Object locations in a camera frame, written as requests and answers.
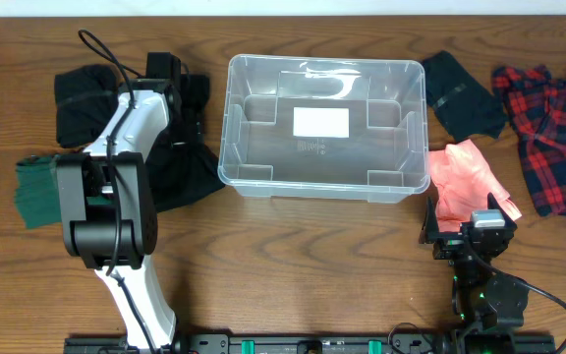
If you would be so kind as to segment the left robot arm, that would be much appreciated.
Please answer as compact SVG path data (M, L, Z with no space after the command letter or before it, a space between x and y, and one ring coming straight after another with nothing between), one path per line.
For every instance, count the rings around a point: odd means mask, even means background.
M96 140L56 163L66 250L108 288L126 326L124 351L175 353L180 347L177 317L151 256L158 224L145 163L181 104L180 60L150 52L144 76L125 81Z

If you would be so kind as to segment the green cloth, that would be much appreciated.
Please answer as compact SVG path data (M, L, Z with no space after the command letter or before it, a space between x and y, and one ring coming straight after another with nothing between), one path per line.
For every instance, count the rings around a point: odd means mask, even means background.
M16 163L14 204L27 229L61 221L56 182L56 155L33 155Z

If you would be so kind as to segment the large black shirt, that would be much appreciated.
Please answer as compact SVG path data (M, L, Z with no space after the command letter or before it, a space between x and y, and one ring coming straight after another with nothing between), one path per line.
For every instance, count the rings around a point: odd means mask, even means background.
M210 78L182 76L181 99L180 114L157 140L145 163L158 212L191 205L225 187L217 173L218 157L203 142Z

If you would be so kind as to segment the black cloth with band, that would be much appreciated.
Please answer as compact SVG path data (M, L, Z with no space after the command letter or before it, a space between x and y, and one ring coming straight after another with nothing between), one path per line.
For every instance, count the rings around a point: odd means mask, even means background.
M117 109L117 87L109 65L86 65L55 76L56 142L61 148L99 137Z

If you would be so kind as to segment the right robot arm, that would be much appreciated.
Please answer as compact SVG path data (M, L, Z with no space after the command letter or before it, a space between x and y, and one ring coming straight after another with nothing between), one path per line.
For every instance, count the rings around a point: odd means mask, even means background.
M434 202L426 203L419 242L431 244L433 257L453 267L453 311L477 331L524 325L528 289L491 264L507 250L516 229L492 194L487 196L487 208L473 211L457 231L442 231Z

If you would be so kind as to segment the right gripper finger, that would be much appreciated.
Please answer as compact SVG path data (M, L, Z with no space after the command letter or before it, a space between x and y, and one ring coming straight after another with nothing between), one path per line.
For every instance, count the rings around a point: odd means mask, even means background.
M488 209L499 210L504 219L509 219L509 215L505 212L499 201L495 198L495 196L492 193L487 194L486 200L487 200Z
M434 242L439 233L438 222L435 213L435 204L431 197L426 199L426 210L424 216L424 223L421 229L422 242Z

